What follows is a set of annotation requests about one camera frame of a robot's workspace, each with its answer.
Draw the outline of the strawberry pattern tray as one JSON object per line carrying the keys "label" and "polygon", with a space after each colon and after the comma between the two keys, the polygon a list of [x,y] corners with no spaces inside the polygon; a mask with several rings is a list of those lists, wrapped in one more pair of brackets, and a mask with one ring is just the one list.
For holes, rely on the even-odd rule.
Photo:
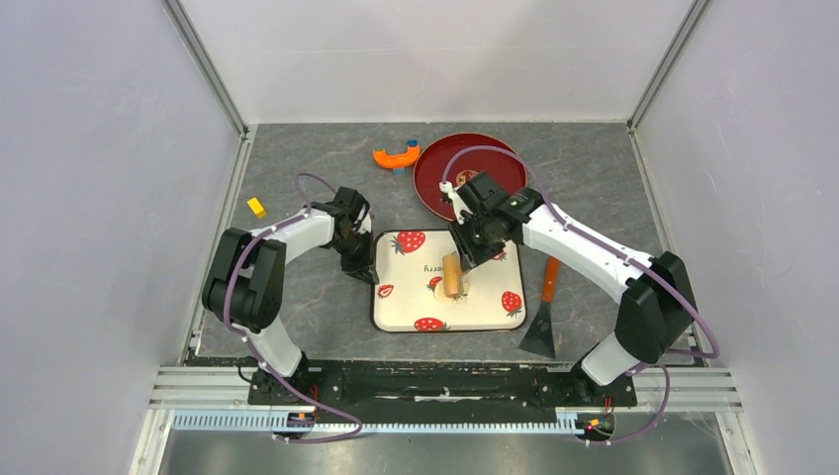
{"label": "strawberry pattern tray", "polygon": [[390,231],[376,239],[372,322],[387,333],[510,331],[525,321],[516,245],[459,270],[451,234]]}

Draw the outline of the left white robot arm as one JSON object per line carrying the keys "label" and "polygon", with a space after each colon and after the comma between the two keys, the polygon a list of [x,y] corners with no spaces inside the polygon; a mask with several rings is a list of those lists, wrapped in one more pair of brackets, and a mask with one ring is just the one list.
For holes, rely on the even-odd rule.
{"label": "left white robot arm", "polygon": [[374,268],[371,207],[358,191],[337,189],[333,199],[252,231],[223,232],[202,290],[202,305],[251,350],[257,364],[276,374],[273,392],[288,404],[304,401],[309,375],[298,369],[304,352],[288,335],[279,313],[286,265],[316,249],[333,249],[342,272],[370,285]]}

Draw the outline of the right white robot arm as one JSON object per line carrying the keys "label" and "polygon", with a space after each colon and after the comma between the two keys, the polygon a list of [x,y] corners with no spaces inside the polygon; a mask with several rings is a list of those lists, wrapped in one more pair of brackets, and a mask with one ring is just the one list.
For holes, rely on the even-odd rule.
{"label": "right white robot arm", "polygon": [[611,383],[639,364],[660,360],[697,314],[682,259],[619,244],[574,221],[542,193],[509,194],[486,172],[465,184],[439,185],[455,219],[449,230],[468,272],[510,241],[541,251],[597,284],[618,304],[615,328],[574,367],[571,388],[585,404],[605,397]]}

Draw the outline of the wooden dough roller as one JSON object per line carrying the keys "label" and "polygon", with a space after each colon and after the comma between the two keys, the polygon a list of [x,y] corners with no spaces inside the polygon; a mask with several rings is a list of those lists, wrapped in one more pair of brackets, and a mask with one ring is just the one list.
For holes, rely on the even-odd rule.
{"label": "wooden dough roller", "polygon": [[459,282],[463,279],[463,271],[461,269],[460,257],[457,252],[451,252],[442,256],[442,279],[447,284],[454,285],[453,291],[458,289]]}

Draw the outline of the white dough piece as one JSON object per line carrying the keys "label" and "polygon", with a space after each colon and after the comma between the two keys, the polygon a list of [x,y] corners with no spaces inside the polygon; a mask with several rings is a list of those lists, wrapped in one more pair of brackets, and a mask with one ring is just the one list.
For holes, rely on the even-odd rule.
{"label": "white dough piece", "polygon": [[457,291],[454,292],[453,289],[453,284],[449,285],[444,279],[440,280],[433,290],[435,301],[445,305],[463,302],[469,296],[470,282],[467,279],[462,279],[459,282]]}

